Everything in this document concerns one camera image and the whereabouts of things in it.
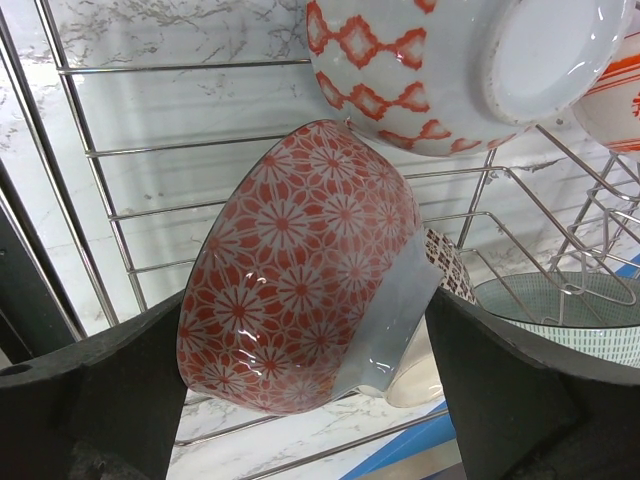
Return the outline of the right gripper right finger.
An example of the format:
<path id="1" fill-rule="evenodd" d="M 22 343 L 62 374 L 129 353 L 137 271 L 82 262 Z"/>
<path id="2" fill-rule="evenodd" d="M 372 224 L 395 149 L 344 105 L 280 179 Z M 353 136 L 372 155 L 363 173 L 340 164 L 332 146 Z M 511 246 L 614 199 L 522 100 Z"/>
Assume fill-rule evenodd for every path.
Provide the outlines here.
<path id="1" fill-rule="evenodd" d="M 446 297 L 437 363 L 467 478 L 638 478 L 638 370 Z"/>

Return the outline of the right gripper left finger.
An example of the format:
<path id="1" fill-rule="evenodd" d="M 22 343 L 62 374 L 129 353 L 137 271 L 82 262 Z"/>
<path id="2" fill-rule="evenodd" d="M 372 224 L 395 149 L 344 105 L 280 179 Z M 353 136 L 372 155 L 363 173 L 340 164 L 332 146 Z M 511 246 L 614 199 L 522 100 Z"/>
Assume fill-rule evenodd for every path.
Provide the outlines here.
<path id="1" fill-rule="evenodd" d="M 2 478 L 165 478 L 187 393 L 182 297 L 2 370 Z"/>

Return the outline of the brown patterned bowl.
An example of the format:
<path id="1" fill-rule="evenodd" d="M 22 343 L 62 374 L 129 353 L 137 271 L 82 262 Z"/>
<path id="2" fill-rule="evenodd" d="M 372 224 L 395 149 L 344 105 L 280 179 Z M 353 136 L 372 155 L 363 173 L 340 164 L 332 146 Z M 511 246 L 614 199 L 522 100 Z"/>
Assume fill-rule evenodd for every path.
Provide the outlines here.
<path id="1" fill-rule="evenodd" d="M 448 313 L 443 302 L 447 294 L 470 304 L 477 302 L 461 254 L 446 235 L 432 228 L 426 229 L 425 252 L 429 262 L 444 276 L 409 342 L 396 375 L 383 394 L 385 401 L 395 408 L 418 407 L 444 395 L 437 363 L 440 325 Z"/>

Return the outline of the green glass bowl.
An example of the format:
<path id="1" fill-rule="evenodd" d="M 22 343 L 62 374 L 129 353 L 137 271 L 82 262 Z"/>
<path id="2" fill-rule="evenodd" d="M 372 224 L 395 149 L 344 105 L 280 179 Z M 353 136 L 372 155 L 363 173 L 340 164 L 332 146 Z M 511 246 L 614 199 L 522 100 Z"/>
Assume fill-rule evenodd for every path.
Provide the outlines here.
<path id="1" fill-rule="evenodd" d="M 602 273 L 522 273 L 475 288 L 479 305 L 576 351 L 639 366 L 639 281 Z"/>

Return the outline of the grey patterned bowl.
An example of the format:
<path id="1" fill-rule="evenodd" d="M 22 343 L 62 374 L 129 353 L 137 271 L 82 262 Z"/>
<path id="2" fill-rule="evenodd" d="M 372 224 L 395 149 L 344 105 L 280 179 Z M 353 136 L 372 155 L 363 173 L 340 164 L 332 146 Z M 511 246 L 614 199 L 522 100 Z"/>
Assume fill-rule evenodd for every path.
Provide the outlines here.
<path id="1" fill-rule="evenodd" d="M 396 376 L 439 287 L 411 187 L 344 125 L 275 144 L 218 214 L 184 292 L 186 386 L 291 415 Z"/>

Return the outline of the orange patterned glass bowl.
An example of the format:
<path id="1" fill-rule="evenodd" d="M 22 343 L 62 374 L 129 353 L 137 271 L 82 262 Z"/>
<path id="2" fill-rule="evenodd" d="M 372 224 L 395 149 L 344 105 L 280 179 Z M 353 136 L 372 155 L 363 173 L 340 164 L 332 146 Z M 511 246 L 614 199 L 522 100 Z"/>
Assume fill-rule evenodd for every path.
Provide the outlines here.
<path id="1" fill-rule="evenodd" d="M 612 62 L 572 110 L 598 144 L 639 161 L 638 7 Z"/>

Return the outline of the blue patterned bowl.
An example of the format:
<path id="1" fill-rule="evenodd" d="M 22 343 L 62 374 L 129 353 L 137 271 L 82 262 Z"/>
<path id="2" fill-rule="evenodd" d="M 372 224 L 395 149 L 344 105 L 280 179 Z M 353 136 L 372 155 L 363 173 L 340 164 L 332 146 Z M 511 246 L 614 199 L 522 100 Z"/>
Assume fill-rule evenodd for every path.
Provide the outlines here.
<path id="1" fill-rule="evenodd" d="M 472 155 L 574 105 L 618 50 L 631 1 L 306 5 L 316 81 L 352 131 L 428 157 Z"/>

